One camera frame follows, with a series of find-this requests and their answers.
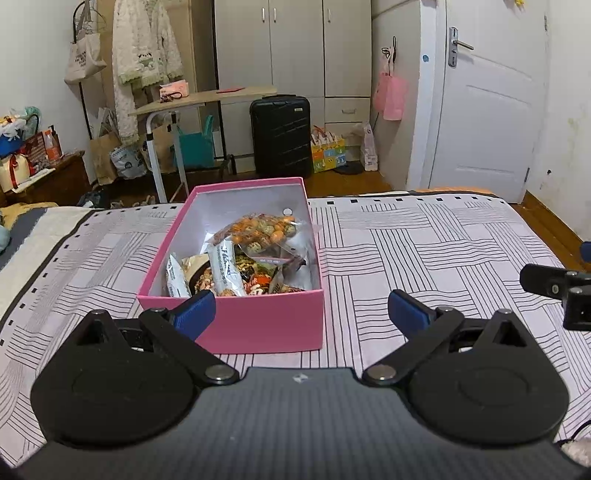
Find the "open shoe box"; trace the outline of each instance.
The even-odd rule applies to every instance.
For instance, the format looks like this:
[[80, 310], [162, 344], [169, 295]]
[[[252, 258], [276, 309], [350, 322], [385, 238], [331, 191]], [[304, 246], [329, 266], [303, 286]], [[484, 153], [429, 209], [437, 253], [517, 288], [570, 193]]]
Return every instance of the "open shoe box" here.
[[186, 299], [164, 297], [168, 255], [200, 253], [206, 240], [249, 213], [283, 215], [291, 209], [307, 223], [306, 256], [311, 290], [248, 297], [216, 297], [216, 317], [197, 343], [211, 353], [287, 353], [322, 347], [324, 292], [316, 239], [300, 178], [248, 180], [196, 187], [160, 245], [138, 292], [144, 309], [177, 307]]

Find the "wooden cabinet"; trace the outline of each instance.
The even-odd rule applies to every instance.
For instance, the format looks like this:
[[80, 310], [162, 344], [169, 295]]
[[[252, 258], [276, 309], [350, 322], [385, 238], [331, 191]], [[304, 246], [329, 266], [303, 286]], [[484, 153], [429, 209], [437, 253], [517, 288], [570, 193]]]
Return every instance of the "wooden cabinet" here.
[[[215, 0], [215, 37], [220, 88], [273, 84], [304, 96], [319, 127], [369, 120], [371, 0]], [[222, 105], [237, 157], [254, 151], [249, 107]]]
[[371, 0], [324, 0], [327, 97], [371, 96]]
[[269, 0], [269, 11], [277, 92], [323, 97], [322, 0]]
[[68, 155], [55, 171], [39, 179], [21, 193], [5, 193], [8, 203], [55, 202], [60, 207], [74, 206], [90, 191], [82, 155]]
[[272, 85], [268, 0], [216, 0], [215, 19], [220, 88]]

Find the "black suitcase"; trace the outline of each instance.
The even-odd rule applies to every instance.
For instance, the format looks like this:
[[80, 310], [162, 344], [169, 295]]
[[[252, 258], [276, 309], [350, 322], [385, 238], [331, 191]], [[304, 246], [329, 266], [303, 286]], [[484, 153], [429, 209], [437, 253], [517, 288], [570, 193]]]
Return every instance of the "black suitcase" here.
[[261, 177], [312, 175], [310, 102], [296, 95], [275, 95], [251, 103], [252, 143]]

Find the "blue gripper pad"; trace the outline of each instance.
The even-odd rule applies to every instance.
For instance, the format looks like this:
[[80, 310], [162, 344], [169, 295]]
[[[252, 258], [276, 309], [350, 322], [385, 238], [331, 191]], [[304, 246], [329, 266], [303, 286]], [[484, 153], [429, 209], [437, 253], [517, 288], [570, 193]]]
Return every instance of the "blue gripper pad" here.
[[398, 330], [411, 339], [431, 324], [434, 312], [402, 290], [394, 290], [388, 297], [388, 316]]
[[174, 328], [193, 342], [216, 317], [216, 297], [211, 291], [201, 291], [170, 311]]

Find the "colorful gift bag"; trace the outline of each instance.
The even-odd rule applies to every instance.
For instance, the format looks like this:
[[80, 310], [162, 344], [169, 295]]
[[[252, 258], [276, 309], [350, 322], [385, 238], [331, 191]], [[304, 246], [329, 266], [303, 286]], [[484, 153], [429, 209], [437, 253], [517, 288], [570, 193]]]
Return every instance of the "colorful gift bag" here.
[[314, 173], [332, 170], [347, 163], [345, 139], [323, 128], [314, 127], [311, 138]]

